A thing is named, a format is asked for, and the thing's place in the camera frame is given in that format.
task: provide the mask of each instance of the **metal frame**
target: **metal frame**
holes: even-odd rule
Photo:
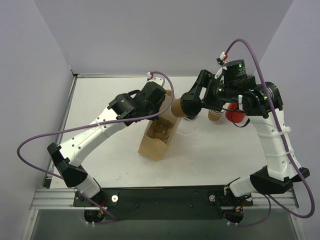
[[[284,194],[275,194],[277,200],[284,204],[287,208],[295,209],[296,199],[292,194],[292,191],[288,191]],[[35,190],[34,197],[30,206],[31,210],[93,210],[97,207],[74,207],[75,191],[74,189],[37,189]],[[252,194],[253,206],[248,208],[266,209],[269,208],[269,203],[266,198],[258,193]],[[272,208],[279,209],[276,203],[271,203]]]
[[[81,74],[75,75],[73,78],[73,82],[70,88],[68,102],[66,105],[66,109],[64,111],[62,123],[60,125],[60,131],[63,130],[66,126],[67,118],[69,115],[73,95],[76,88],[76,83],[78,78],[106,78],[110,77],[105,74]],[[56,143],[59,144],[62,140],[62,134],[59,134],[56,139]],[[55,170],[53,162],[50,163],[48,170],[53,172]],[[282,204],[284,204],[287,208],[292,209],[295,212],[298,212],[298,202],[295,195],[294,190],[288,191],[284,194],[275,194],[274,195],[277,200],[279,200]],[[38,216],[39,210],[94,210],[98,209],[97,207],[73,207],[75,192],[73,189],[36,189],[34,193],[34,197],[30,206],[29,214],[27,217],[26,224],[24,226],[24,230],[21,235],[21,239],[29,240],[31,239],[32,232],[34,230],[34,226],[36,223],[36,219]],[[266,209],[269,207],[269,203],[266,198],[258,193],[252,194],[253,206],[249,208],[255,209]],[[279,209],[280,207],[274,202],[271,203],[272,208]],[[295,233],[299,240],[305,240],[306,236],[303,230],[302,221],[291,215],[291,220],[293,227],[295,229]]]

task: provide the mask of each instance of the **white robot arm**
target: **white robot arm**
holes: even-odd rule
[[[288,137],[290,128],[285,126],[284,122],[279,89],[272,82],[265,83],[281,126],[280,132],[273,118],[268,95],[261,84],[256,84],[254,76],[247,75],[244,60],[225,62],[223,56],[219,59],[221,71],[214,75],[205,69],[201,70],[191,90],[172,104],[172,113],[176,117],[195,117],[202,108],[220,112],[225,103],[237,103],[238,109],[249,117],[257,131],[267,165],[250,176],[227,184],[226,194],[239,198],[251,193],[285,193],[292,188],[294,182],[301,181],[287,156],[288,153],[304,178],[310,173],[307,168],[301,167],[294,155]],[[201,99],[203,88],[206,88],[206,91]],[[288,150],[284,147],[282,135],[288,144]]]
[[[55,167],[69,188],[77,188],[88,198],[101,202],[102,189],[82,167],[85,158],[111,135],[129,126],[132,122],[115,122],[112,120],[145,117],[159,111],[165,99],[164,79],[148,79],[144,88],[118,95],[97,118],[91,122],[96,126],[88,128],[71,139],[56,145],[52,143],[47,150]]]

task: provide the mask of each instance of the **purple cable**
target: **purple cable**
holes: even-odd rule
[[[111,120],[111,121],[105,121],[105,122],[99,122],[100,125],[107,125],[107,124],[115,124],[115,123],[125,123],[125,122],[132,122],[132,121],[141,121],[141,120],[146,120],[146,119],[151,119],[151,118],[154,118],[154,117],[157,117],[159,116],[160,114],[163,114],[165,111],[167,111],[171,104],[174,102],[174,98],[175,98],[175,90],[174,90],[174,86],[170,80],[170,78],[160,72],[160,71],[153,71],[151,72],[152,74],[159,74],[159,75],[162,75],[169,83],[170,85],[170,88],[171,88],[171,91],[172,91],[172,97],[171,97],[171,101],[170,103],[168,104],[168,106],[163,109],[162,111],[160,112],[157,112],[155,114],[152,114],[152,115],[149,115],[149,116],[142,116],[142,117],[135,117],[135,118],[128,118],[128,119],[118,119],[118,120]],[[48,136],[53,136],[53,135],[58,135],[58,134],[65,134],[65,133],[69,133],[69,132],[74,132],[74,131],[78,131],[78,130],[82,130],[82,129],[88,129],[88,128],[93,128],[93,127],[98,127],[98,123],[95,123],[95,124],[91,124],[91,125],[85,125],[85,126],[79,126],[79,127],[74,127],[74,128],[70,128],[70,129],[66,129],[66,130],[62,130],[62,131],[56,131],[56,132],[49,132],[49,133],[44,133],[44,134],[40,134],[40,135],[36,135],[36,136],[33,136],[33,137],[30,137],[28,138],[27,140],[24,140],[17,148],[16,150],[16,154],[18,155],[18,157],[21,159],[22,162],[24,162],[25,164],[27,164],[28,166],[38,170],[38,171],[41,171],[41,172],[44,172],[46,174],[50,174],[52,176],[55,176],[59,179],[63,179],[61,176],[53,173],[53,172],[50,172],[48,170],[45,170],[41,167],[38,167],[38,166],[35,166],[33,165],[32,163],[28,162],[27,160],[24,159],[24,157],[22,157],[20,151],[21,151],[21,148],[28,142],[32,141],[32,140],[35,140],[35,139],[39,139],[39,138],[43,138],[43,137],[48,137]],[[116,221],[116,218],[115,216],[113,216],[110,212],[108,212],[107,210],[105,210],[103,207],[101,207],[99,204],[97,204],[96,202],[92,201],[90,198],[88,198],[87,196],[85,196],[84,194],[82,194],[82,196],[88,201],[90,202],[91,204],[95,205],[96,207],[98,207],[99,209],[101,209],[103,212],[105,212],[106,214],[108,214],[110,217],[112,217],[114,220],[110,220],[110,221],[103,221],[103,222],[100,222],[100,223],[96,223],[96,224],[105,224],[105,223],[113,223]]]
[[[248,223],[248,224],[241,224],[241,223],[235,224],[234,222],[231,222],[231,221],[229,221],[229,223],[231,223],[232,225],[235,225],[237,227],[252,227],[252,226],[264,223],[270,217],[270,214],[271,214],[271,202],[270,202],[270,199],[266,195],[263,195],[263,196],[268,200],[268,203],[269,203],[269,211],[266,214],[266,216],[264,217],[264,219],[261,219],[259,221],[253,222],[253,223]],[[227,212],[224,212],[224,214],[223,214],[224,219],[226,219],[226,213]]]
[[[279,123],[279,120],[278,120],[278,117],[277,117],[277,114],[276,114],[276,110],[275,110],[275,107],[274,107],[274,104],[272,102],[272,99],[271,99],[271,96],[270,96],[270,93],[268,91],[268,88],[267,88],[267,85],[266,85],[266,82],[265,82],[265,79],[264,79],[264,76],[262,74],[262,71],[261,71],[261,68],[260,68],[260,64],[259,64],[259,61],[257,59],[257,56],[254,52],[254,50],[252,49],[252,47],[249,45],[249,43],[242,39],[242,38],[238,38],[236,40],[234,40],[230,46],[227,48],[227,50],[225,51],[225,53],[227,54],[229,52],[229,50],[232,48],[232,46],[237,43],[237,42],[242,42],[246,47],[247,49],[249,50],[251,56],[252,56],[252,59],[253,59],[253,62],[255,64],[255,67],[256,67],[256,71],[258,73],[258,76],[260,78],[260,81],[261,81],[261,85],[263,87],[263,90],[264,92],[266,93],[267,95],[267,99],[268,99],[268,103],[270,105],[270,108],[271,108],[271,112],[272,112],[272,115],[273,115],[273,118],[274,118],[274,122],[275,122],[275,125],[276,125],[276,128],[278,130],[278,132],[282,132],[282,128],[280,126],[280,123]],[[300,177],[301,181],[303,182],[307,192],[308,192],[308,195],[309,195],[309,198],[310,198],[310,203],[311,203],[311,210],[308,214],[306,215],[300,215],[298,213],[295,213],[293,211],[291,211],[290,209],[288,209],[287,207],[285,207],[283,204],[281,204],[279,201],[277,201],[273,196],[271,195],[267,195],[269,198],[271,198],[276,204],[278,204],[280,207],[282,207],[284,210],[286,210],[287,212],[289,212],[290,214],[298,217],[298,218],[302,218],[302,219],[307,219],[307,218],[310,218],[314,213],[315,213],[315,209],[316,209],[316,204],[315,204],[315,199],[314,199],[314,196],[313,196],[313,193],[306,181],[306,179],[304,178],[304,176],[302,175],[302,173],[300,172],[298,166],[296,165],[293,157],[291,156],[291,154],[289,153],[289,146],[288,146],[288,143],[287,143],[287,140],[286,140],[286,137],[285,135],[281,135],[281,139],[282,139],[282,142],[283,142],[283,146],[284,146],[284,149],[285,151],[288,153],[287,156],[290,160],[290,163],[292,164],[292,166],[294,167],[294,169],[296,170],[298,176]]]

